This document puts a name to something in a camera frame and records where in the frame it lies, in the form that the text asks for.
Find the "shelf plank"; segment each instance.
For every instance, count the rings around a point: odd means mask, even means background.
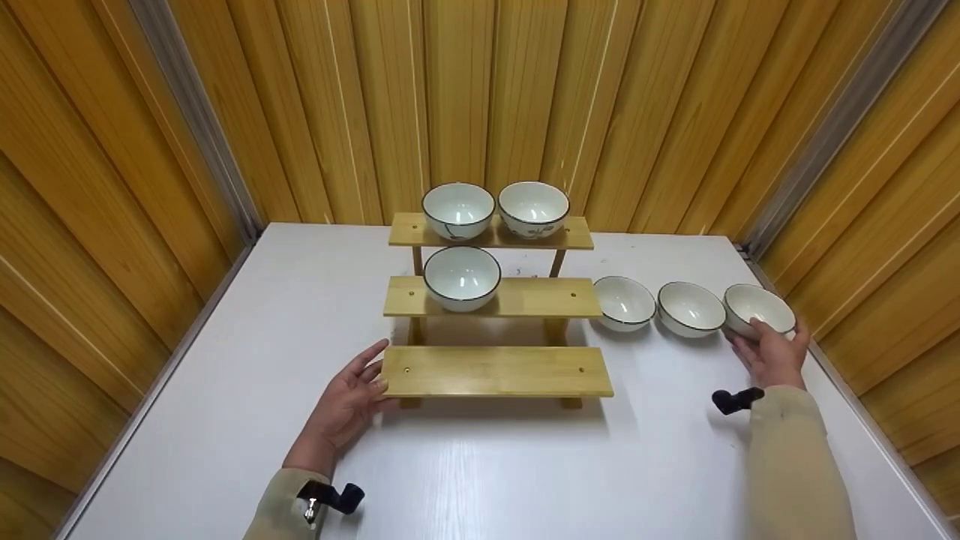
[[[595,347],[388,347],[385,395],[399,398],[609,398]]]
[[[426,217],[420,212],[397,212],[390,228],[392,246],[476,246],[479,248],[526,248],[549,250],[591,250],[593,239],[587,227],[587,219],[567,216],[564,230],[537,240],[525,240],[511,233],[495,215],[490,227],[476,238],[466,242],[453,242],[439,237],[426,225]]]
[[[496,296],[470,313],[444,310],[430,298],[420,276],[393,276],[383,306],[387,317],[600,317],[603,311],[587,278],[504,278]]]

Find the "white ceramic bowl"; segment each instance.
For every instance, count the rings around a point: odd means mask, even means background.
[[[680,337],[704,337],[723,326],[727,313],[712,292],[688,282],[670,282],[657,293],[660,321]]]
[[[640,283],[620,276],[600,278],[593,284],[603,316],[600,324],[612,331],[637,331],[657,312],[657,302]]]
[[[780,333],[793,331],[797,326],[793,309],[776,294],[756,285],[731,285],[723,293],[723,306],[727,311],[727,326],[754,341],[760,339],[760,334],[750,326],[753,317]]]
[[[556,187],[543,182],[517,182],[500,190],[500,217],[510,232],[532,240],[564,227],[570,201]]]
[[[480,248],[443,248],[423,265],[423,281],[444,309],[466,313],[493,298],[500,285],[500,264]]]
[[[469,240],[485,231],[496,204],[489,191],[474,184],[441,184],[420,201],[426,223],[447,240]]]

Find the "white table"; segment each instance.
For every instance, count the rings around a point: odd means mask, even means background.
[[[411,272],[410,250],[388,247],[387,233],[271,225],[70,538],[239,538],[330,377],[377,338],[405,336],[406,321],[381,315],[388,277]],[[756,283],[723,237],[594,240],[595,251],[567,254],[563,276],[623,275],[652,291],[691,281],[718,295]],[[510,276],[545,275],[553,256],[493,253]],[[461,322],[429,338],[472,344],[502,331],[503,344],[539,341],[538,326],[515,323],[467,335]],[[571,322],[569,336],[602,348],[613,398],[582,410],[424,400],[393,414],[338,467],[334,483],[357,483],[367,498],[353,516],[330,512],[323,538],[744,538],[749,413],[723,417],[710,394],[748,378],[722,336],[614,335],[588,321]],[[804,376],[860,538],[944,537],[812,358]]]

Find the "sleeve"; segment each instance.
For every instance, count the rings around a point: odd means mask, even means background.
[[[244,540],[314,540],[320,535],[326,516],[321,506],[314,527],[303,519],[305,506],[297,501],[297,494],[309,480],[330,483],[327,477],[301,469],[280,469],[256,507],[253,521]]]
[[[754,402],[747,489],[760,540],[855,540],[847,488],[810,394],[771,386]]]

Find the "human hand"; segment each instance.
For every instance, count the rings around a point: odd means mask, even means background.
[[[330,380],[283,460],[284,468],[314,471],[330,478],[337,457],[367,430],[373,415],[399,407],[398,399],[383,396],[387,382],[376,379],[383,360],[370,363],[389,343],[381,339],[372,344]]]
[[[733,351],[750,370],[754,383],[760,388],[785,384],[806,390],[800,368],[806,359],[810,344],[810,331],[803,321],[797,320],[797,335],[792,340],[775,331],[770,325],[755,318],[750,326],[760,334],[760,342],[751,343],[741,335],[732,339]]]

